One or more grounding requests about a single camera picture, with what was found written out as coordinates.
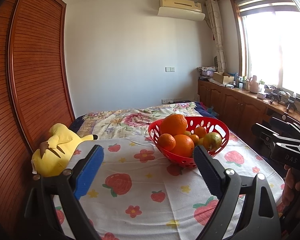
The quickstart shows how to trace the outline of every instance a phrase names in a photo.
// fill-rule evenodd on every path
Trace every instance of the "window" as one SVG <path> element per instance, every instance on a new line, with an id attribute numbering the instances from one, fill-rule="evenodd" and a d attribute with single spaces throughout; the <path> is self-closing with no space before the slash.
<path id="1" fill-rule="evenodd" d="M 300 94 L 300 12 L 292 0 L 232 0 L 242 72 Z"/>

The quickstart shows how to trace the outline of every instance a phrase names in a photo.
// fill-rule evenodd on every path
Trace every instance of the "yellow plush toy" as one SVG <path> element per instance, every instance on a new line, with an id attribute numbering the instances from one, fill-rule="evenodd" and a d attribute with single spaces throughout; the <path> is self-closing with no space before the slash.
<path id="1" fill-rule="evenodd" d="M 92 134 L 80 138 L 61 123 L 53 125 L 49 133 L 51 137 L 40 144 L 31 160 L 36 172 L 44 177 L 59 175 L 67 167 L 79 143 L 96 139 L 96 135 Z"/>

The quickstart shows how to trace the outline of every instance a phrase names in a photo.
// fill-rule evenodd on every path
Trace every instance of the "window blind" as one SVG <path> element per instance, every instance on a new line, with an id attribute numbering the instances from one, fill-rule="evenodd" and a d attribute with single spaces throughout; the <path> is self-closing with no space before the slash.
<path id="1" fill-rule="evenodd" d="M 299 11 L 293 0 L 236 0 L 235 3 L 241 17 L 260 12 Z"/>

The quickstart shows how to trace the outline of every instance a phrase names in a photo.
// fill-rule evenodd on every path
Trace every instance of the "kettle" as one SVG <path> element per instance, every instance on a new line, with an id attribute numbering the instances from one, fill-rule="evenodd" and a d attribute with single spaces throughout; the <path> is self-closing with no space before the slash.
<path id="1" fill-rule="evenodd" d="M 252 93 L 258 93 L 259 91 L 259 83 L 257 81 L 257 76 L 253 76 L 252 78 L 250 78 L 250 92 Z"/>

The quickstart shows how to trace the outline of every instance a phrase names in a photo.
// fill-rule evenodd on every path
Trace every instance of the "white tablecloth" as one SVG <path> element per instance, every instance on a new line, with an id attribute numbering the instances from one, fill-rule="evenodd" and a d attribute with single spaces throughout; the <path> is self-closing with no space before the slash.
<path id="1" fill-rule="evenodd" d="M 103 240 L 196 239 L 218 201 L 197 168 L 171 164 L 145 136 L 82 142 L 68 168 L 95 144 L 104 148 L 104 162 L 79 201 Z M 215 159 L 240 175 L 254 177 L 262 172 L 276 203 L 281 202 L 282 178 L 234 134 Z M 240 196 L 224 237 L 233 233 L 243 201 Z M 74 238 L 58 196 L 54 203 L 64 233 Z"/>

